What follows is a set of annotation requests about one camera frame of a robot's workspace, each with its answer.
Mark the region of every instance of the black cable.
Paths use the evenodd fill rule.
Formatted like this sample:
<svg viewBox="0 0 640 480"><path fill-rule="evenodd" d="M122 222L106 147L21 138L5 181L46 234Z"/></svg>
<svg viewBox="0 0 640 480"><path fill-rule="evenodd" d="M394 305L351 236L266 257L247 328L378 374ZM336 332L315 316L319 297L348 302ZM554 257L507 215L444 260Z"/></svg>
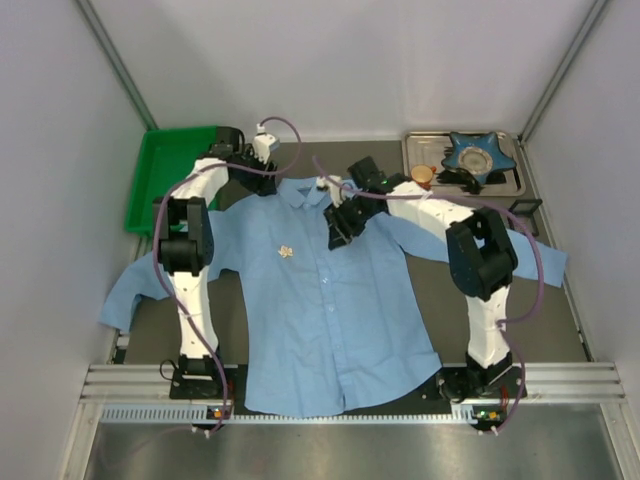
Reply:
<svg viewBox="0 0 640 480"><path fill-rule="evenodd" d="M171 366L173 367L173 371L174 372L178 369L178 366L176 365L176 362L174 362L170 358L167 358L166 360L163 360L163 361L160 362L160 376L162 378L164 378L165 380L168 380L168 381L171 382L171 381L173 381L173 379L165 377L164 373L162 372L162 367L164 367L164 364L167 363L167 362L169 362L171 364Z"/></svg>

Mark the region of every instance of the metal tray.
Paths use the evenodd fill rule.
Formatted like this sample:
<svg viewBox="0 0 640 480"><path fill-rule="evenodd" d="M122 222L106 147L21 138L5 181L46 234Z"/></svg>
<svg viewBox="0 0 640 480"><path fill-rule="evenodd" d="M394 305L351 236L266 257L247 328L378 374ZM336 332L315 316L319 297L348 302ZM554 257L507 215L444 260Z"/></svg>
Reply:
<svg viewBox="0 0 640 480"><path fill-rule="evenodd" d="M460 132L465 135L484 135L487 132ZM505 172L506 183L502 185L486 185L481 197L518 197L524 194L526 187L522 174L521 158L522 154L519 145L513 137L505 132L496 132L500 143L500 150L505 155L513 158L516 168L513 171ZM444 170L442 160L445 158L445 149L451 148L449 132L409 132L402 140L402 161L405 175L411 176L411 169L416 165L428 165L436 167L436 173ZM457 185L439 184L434 177L431 182L434 192L448 193L454 195L471 195L463 192Z"/></svg>

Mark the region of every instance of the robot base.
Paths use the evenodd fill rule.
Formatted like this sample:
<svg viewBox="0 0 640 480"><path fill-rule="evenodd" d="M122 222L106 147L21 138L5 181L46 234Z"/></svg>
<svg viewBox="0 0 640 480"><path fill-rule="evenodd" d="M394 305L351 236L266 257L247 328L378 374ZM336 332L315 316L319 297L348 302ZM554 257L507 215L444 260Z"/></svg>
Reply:
<svg viewBox="0 0 640 480"><path fill-rule="evenodd" d="M173 371L169 398L173 400L206 400L222 398L222 380L216 372L210 357L178 360L178 368Z"/></svg>

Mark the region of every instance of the light blue button-up shirt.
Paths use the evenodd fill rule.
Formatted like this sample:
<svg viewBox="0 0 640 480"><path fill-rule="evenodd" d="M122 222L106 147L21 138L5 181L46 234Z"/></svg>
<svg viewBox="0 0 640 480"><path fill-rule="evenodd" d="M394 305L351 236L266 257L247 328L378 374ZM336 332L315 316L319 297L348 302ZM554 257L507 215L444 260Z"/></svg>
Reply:
<svg viewBox="0 0 640 480"><path fill-rule="evenodd" d="M334 415L394 400L440 368L403 250L446 260L446 246L409 222L380 214L349 246L330 251L323 216L329 203L329 196L315 189L315 178L285 179L278 195L252 195L210 214L215 244L210 280L230 269L242 282L251 410ZM510 235L520 258L515 273L535 278L526 239ZM292 255L282 255L282 247ZM549 269L545 278L561 281L566 255L540 248ZM139 262L146 263L135 267ZM128 328L139 294L165 296L157 290L150 256L136 264L135 273L123 274L110 294L103 322Z"/></svg>

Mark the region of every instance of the green bin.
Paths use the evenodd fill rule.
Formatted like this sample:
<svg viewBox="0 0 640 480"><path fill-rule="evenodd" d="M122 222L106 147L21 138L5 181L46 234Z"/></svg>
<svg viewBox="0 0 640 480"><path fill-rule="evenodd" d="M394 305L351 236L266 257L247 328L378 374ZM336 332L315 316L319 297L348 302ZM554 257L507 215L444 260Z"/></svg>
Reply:
<svg viewBox="0 0 640 480"><path fill-rule="evenodd" d="M153 200L183 180L215 141L215 126L152 130L144 135L125 220L127 232L153 235ZM216 205L214 200L209 210Z"/></svg>

